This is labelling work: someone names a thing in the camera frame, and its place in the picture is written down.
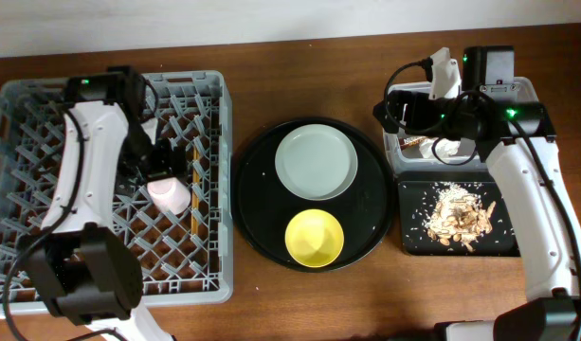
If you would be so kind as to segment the pink plastic cup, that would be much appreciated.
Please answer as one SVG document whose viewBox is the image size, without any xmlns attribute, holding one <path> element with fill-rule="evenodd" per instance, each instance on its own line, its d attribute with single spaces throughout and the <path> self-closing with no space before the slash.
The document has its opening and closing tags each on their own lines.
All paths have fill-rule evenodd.
<svg viewBox="0 0 581 341">
<path fill-rule="evenodd" d="M 190 190 L 176 177 L 149 182 L 147 191 L 155 206 L 163 213 L 183 213 L 191 203 Z"/>
</svg>

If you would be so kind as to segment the wooden chopstick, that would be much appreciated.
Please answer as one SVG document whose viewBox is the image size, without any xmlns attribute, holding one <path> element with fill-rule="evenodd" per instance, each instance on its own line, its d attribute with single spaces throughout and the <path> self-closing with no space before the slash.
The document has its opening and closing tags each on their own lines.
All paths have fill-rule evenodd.
<svg viewBox="0 0 581 341">
<path fill-rule="evenodd" d="M 198 170 L 196 169 L 197 166 L 200 165 L 200 158 L 201 158 L 201 154 L 194 149 L 192 152 L 192 161 L 191 161 L 191 170 L 192 170 L 192 175 L 191 175 L 191 179 L 192 179 L 192 183 L 191 183 L 191 188 L 192 188 L 192 196 L 193 196 L 193 200 L 194 201 L 199 201 L 200 200 L 200 181 L 201 181 L 201 177 L 200 174 L 198 172 Z"/>
<path fill-rule="evenodd" d="M 199 222 L 196 219 L 195 213 L 199 212 L 199 200 L 196 194 L 191 194 L 191 233 L 197 234 L 199 230 Z"/>
</svg>

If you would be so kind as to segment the white napkin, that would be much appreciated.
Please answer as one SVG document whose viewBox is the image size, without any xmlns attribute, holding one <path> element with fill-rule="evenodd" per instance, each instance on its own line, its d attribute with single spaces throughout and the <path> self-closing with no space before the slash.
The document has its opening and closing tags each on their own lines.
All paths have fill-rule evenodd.
<svg viewBox="0 0 581 341">
<path fill-rule="evenodd" d="M 427 137 L 419 143 L 418 150 L 424 158 L 434 159 L 435 156 L 433 152 L 435 151 L 440 158 L 447 160 L 450 157 L 453 157 L 454 155 L 457 154 L 461 145 L 460 141 L 441 139 L 440 142 L 436 145 L 435 150 L 433 151 L 432 150 L 433 144 L 436 141 L 437 138 Z"/>
</svg>

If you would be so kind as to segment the gold snack wrapper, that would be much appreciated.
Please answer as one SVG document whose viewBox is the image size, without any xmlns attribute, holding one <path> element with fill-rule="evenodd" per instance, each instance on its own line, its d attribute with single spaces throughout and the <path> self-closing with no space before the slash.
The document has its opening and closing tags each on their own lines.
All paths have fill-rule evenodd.
<svg viewBox="0 0 581 341">
<path fill-rule="evenodd" d="M 408 136 L 399 138 L 398 143 L 400 149 L 403 151 L 414 146 L 419 146 L 422 142 L 426 140 L 427 138 L 425 136 Z"/>
</svg>

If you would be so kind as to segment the food scraps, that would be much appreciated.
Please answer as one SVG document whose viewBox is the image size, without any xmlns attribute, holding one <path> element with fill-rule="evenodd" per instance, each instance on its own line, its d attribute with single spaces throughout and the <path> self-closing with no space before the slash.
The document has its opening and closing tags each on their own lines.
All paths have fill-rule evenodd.
<svg viewBox="0 0 581 341">
<path fill-rule="evenodd" d="M 444 245 L 451 237 L 458 238 L 464 245 L 475 241 L 482 231 L 490 232 L 491 212 L 484 209 L 468 192 L 452 188 L 440 194 L 427 232 Z"/>
</svg>

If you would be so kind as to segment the grey round plate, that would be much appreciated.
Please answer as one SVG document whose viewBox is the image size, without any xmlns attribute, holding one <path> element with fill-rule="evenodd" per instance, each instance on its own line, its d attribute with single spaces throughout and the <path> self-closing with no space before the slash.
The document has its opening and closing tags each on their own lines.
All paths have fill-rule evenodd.
<svg viewBox="0 0 581 341">
<path fill-rule="evenodd" d="M 353 183 L 358 155 L 350 138 L 326 124 L 307 124 L 288 133 L 274 157 L 276 174 L 292 194 L 310 201 L 336 198 Z"/>
</svg>

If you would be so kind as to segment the yellow bowl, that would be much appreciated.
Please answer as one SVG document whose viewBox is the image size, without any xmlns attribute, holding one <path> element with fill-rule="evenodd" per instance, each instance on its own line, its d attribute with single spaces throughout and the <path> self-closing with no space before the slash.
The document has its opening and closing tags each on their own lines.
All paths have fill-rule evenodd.
<svg viewBox="0 0 581 341">
<path fill-rule="evenodd" d="M 291 258 L 312 269 L 331 265 L 341 254 L 344 243 L 341 223 L 322 209 L 297 213 L 284 232 L 284 244 Z"/>
</svg>

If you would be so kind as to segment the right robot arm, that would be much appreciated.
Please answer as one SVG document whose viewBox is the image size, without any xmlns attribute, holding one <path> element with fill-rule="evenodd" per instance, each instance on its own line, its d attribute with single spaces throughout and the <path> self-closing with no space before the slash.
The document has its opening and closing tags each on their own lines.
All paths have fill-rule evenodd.
<svg viewBox="0 0 581 341">
<path fill-rule="evenodd" d="M 581 340 L 581 226 L 559 166 L 556 131 L 509 45 L 442 48 L 417 62 L 429 84 L 388 81 L 374 116 L 389 134 L 469 139 L 507 206 L 526 302 L 493 320 L 439 323 L 434 340 Z"/>
</svg>

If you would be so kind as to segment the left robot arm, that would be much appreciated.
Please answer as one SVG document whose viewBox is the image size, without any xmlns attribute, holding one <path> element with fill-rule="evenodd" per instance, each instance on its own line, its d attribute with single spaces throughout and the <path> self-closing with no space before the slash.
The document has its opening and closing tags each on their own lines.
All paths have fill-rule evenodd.
<svg viewBox="0 0 581 341">
<path fill-rule="evenodd" d="M 57 110 L 63 159 L 36 236 L 24 237 L 11 272 L 27 273 L 48 312 L 113 340 L 170 340 L 142 300 L 143 275 L 113 231 L 119 173 L 137 178 L 162 213 L 191 203 L 183 151 L 143 115 L 154 87 L 131 66 L 69 79 Z"/>
</svg>

